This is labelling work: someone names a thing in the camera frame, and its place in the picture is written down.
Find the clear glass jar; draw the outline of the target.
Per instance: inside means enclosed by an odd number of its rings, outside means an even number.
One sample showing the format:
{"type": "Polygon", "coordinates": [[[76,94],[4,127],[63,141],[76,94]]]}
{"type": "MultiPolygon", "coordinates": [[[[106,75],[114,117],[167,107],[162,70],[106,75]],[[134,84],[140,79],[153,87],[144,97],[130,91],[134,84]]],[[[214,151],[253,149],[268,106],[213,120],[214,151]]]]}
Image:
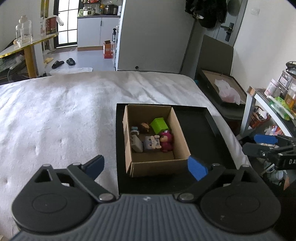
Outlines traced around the clear glass jar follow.
{"type": "Polygon", "coordinates": [[[33,40],[32,21],[26,15],[21,16],[16,25],[16,43],[19,47],[30,44],[33,40]]]}

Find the large open black box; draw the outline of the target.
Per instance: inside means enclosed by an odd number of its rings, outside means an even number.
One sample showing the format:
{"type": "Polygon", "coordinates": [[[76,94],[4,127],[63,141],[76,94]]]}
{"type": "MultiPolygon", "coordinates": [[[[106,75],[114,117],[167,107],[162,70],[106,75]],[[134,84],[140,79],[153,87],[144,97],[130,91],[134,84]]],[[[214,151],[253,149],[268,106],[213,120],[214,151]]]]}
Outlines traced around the large open black box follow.
{"type": "Polygon", "coordinates": [[[195,80],[198,86],[226,120],[242,120],[245,109],[246,93],[232,77],[231,68],[234,49],[212,37],[203,37],[195,80]],[[240,103],[231,102],[219,95],[215,81],[225,81],[240,96],[240,103]]]}

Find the blue grey toy figure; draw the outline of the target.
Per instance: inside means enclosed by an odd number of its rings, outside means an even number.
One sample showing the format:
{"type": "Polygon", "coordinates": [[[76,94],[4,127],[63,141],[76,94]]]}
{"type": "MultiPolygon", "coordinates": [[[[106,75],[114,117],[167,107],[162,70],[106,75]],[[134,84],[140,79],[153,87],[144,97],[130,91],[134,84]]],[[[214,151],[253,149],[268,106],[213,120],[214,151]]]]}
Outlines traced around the blue grey toy figure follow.
{"type": "Polygon", "coordinates": [[[161,144],[159,141],[160,136],[145,136],[143,146],[145,152],[156,152],[161,150],[161,144]]]}

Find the white bed blanket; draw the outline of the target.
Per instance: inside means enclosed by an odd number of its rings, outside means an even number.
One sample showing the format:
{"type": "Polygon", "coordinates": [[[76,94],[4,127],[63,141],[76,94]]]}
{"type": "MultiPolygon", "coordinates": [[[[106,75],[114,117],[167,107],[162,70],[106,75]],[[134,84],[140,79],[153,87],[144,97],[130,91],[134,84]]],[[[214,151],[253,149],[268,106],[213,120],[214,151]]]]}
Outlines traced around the white bed blanket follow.
{"type": "Polygon", "coordinates": [[[241,145],[191,78],[171,73],[98,71],[35,78],[1,86],[1,235],[18,228],[15,197],[43,165],[84,163],[97,155],[105,168],[97,182],[118,193],[115,109],[118,103],[205,107],[236,167],[248,164],[241,145]]]}

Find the orange cardboard box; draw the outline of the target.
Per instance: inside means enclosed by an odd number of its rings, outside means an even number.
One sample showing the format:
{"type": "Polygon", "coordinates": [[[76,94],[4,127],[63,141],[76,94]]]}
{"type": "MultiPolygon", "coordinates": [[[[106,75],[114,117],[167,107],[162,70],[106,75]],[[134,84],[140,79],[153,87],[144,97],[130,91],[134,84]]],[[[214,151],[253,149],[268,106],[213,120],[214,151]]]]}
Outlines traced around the orange cardboard box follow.
{"type": "Polygon", "coordinates": [[[104,59],[113,58],[113,44],[111,40],[106,40],[103,43],[103,56],[104,59]]]}

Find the white metal shelf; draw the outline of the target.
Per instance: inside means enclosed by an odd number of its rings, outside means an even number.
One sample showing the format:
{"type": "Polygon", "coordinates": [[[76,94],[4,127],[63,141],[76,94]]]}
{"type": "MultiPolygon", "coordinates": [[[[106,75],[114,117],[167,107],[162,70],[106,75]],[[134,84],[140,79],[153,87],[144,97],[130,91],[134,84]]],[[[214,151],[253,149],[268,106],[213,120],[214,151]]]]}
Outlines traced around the white metal shelf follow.
{"type": "Polygon", "coordinates": [[[239,135],[241,138],[249,135],[251,130],[249,129],[252,113],[255,108],[255,104],[258,103],[264,111],[266,111],[270,117],[273,119],[275,124],[280,127],[283,134],[288,137],[295,137],[295,125],[289,120],[284,120],[269,104],[267,97],[263,93],[263,89],[256,89],[253,87],[248,87],[246,91],[247,98],[245,104],[245,110],[243,114],[243,119],[240,127],[239,135]]]}

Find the white charger plug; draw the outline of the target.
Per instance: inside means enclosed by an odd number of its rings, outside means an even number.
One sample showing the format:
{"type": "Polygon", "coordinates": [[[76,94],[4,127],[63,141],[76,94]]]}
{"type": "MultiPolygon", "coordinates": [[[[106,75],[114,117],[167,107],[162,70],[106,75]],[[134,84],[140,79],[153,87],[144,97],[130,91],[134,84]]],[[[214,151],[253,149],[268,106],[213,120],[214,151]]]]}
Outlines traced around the white charger plug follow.
{"type": "Polygon", "coordinates": [[[130,146],[132,150],[136,153],[142,153],[144,150],[143,143],[137,135],[131,135],[130,146]]]}

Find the pink dress doll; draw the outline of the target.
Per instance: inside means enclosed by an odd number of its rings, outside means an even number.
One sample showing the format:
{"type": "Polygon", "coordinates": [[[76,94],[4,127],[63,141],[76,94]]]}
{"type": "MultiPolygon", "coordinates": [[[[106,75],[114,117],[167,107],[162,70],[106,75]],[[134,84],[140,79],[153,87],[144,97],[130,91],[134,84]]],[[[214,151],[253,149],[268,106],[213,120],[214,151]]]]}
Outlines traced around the pink dress doll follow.
{"type": "Polygon", "coordinates": [[[174,136],[171,134],[170,131],[160,133],[159,141],[161,144],[162,152],[169,152],[173,150],[174,136]]]}

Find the white kitchen cabinet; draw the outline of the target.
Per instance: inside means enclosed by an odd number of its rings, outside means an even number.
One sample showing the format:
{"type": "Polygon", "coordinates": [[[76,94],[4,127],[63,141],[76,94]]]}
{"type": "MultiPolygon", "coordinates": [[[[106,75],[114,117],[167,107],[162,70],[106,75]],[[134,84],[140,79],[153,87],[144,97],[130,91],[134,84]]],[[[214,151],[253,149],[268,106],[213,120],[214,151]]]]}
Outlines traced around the white kitchen cabinet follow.
{"type": "Polygon", "coordinates": [[[78,17],[77,50],[103,50],[106,40],[112,40],[113,29],[119,25],[119,16],[78,17]]]}

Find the gold rimmed side table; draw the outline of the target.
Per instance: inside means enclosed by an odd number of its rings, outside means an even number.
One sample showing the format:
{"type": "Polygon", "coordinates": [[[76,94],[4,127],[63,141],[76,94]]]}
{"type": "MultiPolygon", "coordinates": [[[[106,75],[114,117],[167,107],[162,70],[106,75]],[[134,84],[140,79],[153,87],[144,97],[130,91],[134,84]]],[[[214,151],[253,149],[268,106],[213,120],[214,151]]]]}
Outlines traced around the gold rimmed side table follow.
{"type": "Polygon", "coordinates": [[[12,45],[12,46],[4,49],[4,51],[1,52],[0,58],[10,56],[12,54],[15,54],[15,53],[23,50],[24,54],[25,54],[25,61],[26,61],[26,66],[27,66],[29,78],[36,78],[37,73],[36,73],[36,69],[35,69],[35,65],[34,65],[34,61],[33,61],[32,46],[34,46],[36,44],[40,44],[40,43],[42,43],[46,40],[52,39],[54,37],[57,37],[58,35],[59,35],[58,32],[53,33],[53,34],[49,34],[49,35],[38,35],[37,37],[33,37],[32,42],[30,42],[30,43],[24,44],[22,46],[19,46],[18,44],[12,45]]]}

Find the black tray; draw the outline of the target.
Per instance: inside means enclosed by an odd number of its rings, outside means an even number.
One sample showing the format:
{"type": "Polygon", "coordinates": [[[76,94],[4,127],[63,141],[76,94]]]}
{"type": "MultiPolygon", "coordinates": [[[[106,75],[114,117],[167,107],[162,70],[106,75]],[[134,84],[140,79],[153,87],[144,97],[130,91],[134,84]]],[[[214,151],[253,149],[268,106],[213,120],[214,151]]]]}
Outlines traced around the black tray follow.
{"type": "Polygon", "coordinates": [[[207,108],[119,103],[116,106],[116,164],[120,194],[173,193],[194,178],[189,157],[235,168],[207,108]]]}

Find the black slipper left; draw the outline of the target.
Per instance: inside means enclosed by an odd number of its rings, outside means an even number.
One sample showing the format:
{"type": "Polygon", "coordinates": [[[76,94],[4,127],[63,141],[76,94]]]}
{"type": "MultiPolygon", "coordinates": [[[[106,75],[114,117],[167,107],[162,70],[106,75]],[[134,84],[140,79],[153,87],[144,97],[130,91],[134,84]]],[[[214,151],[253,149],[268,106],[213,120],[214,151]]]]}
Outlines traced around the black slipper left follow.
{"type": "Polygon", "coordinates": [[[64,61],[61,60],[61,61],[55,61],[55,63],[52,65],[52,69],[57,69],[58,67],[62,66],[64,64],[64,61]]]}

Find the brown cardboard box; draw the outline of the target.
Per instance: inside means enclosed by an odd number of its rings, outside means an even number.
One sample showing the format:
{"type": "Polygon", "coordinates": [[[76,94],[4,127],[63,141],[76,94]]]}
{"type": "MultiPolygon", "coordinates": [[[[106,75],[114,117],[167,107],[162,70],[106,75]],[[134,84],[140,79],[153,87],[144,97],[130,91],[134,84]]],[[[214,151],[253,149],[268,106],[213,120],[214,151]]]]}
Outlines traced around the brown cardboard box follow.
{"type": "Polygon", "coordinates": [[[172,106],[128,104],[122,123],[126,173],[131,177],[186,170],[191,153],[172,106]]]}

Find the brown small toy figure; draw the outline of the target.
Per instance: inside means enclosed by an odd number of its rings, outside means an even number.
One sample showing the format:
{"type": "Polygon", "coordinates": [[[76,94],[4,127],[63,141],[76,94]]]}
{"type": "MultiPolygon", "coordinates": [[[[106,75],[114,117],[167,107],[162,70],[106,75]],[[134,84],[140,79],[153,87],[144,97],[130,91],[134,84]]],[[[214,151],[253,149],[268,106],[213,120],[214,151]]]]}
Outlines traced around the brown small toy figure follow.
{"type": "Polygon", "coordinates": [[[141,123],[139,125],[139,128],[140,128],[140,131],[143,132],[143,133],[149,133],[150,131],[150,125],[148,123],[141,123]]]}

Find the green toy box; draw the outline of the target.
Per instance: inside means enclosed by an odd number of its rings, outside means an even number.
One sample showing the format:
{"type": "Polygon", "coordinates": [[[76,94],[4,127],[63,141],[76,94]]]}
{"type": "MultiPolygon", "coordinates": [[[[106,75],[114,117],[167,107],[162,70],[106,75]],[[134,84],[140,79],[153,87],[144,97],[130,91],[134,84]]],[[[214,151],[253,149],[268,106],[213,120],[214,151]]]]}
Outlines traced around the green toy box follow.
{"type": "Polygon", "coordinates": [[[150,126],[152,127],[152,129],[156,135],[158,135],[159,133],[170,130],[168,125],[166,124],[164,118],[155,118],[151,122],[150,126]]]}

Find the black slipper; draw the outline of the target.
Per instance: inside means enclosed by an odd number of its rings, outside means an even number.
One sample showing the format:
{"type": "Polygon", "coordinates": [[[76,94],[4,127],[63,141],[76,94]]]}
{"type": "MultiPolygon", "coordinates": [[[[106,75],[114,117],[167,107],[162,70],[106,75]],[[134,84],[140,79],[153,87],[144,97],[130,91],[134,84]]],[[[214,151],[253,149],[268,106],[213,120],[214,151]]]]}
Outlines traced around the black slipper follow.
{"type": "Polygon", "coordinates": [[[52,65],[52,69],[57,69],[58,67],[62,66],[64,64],[64,61],[61,60],[61,61],[55,61],[55,63],[52,65]]]}
{"type": "Polygon", "coordinates": [[[69,66],[74,66],[76,65],[76,62],[74,61],[73,58],[69,58],[66,60],[66,63],[69,65],[69,66]]]}

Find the black hanging clothes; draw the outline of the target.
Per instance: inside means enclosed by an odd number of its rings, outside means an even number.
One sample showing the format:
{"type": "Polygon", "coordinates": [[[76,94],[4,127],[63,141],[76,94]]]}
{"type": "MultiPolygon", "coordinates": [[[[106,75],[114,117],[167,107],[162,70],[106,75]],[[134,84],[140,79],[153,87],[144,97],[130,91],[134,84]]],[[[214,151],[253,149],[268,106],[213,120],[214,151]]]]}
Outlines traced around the black hanging clothes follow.
{"type": "Polygon", "coordinates": [[[225,22],[227,2],[224,0],[188,0],[185,12],[198,20],[203,28],[212,29],[217,23],[225,22]]]}

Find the black slipper right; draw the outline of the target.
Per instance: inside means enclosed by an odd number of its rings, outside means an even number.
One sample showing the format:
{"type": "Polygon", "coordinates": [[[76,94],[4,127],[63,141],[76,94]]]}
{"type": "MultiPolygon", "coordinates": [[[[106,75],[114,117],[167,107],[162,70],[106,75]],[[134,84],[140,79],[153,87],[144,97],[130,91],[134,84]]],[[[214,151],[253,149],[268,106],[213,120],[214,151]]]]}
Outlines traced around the black slipper right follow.
{"type": "Polygon", "coordinates": [[[69,58],[66,60],[66,63],[69,65],[69,66],[74,66],[76,65],[76,62],[74,61],[73,58],[69,58]]]}

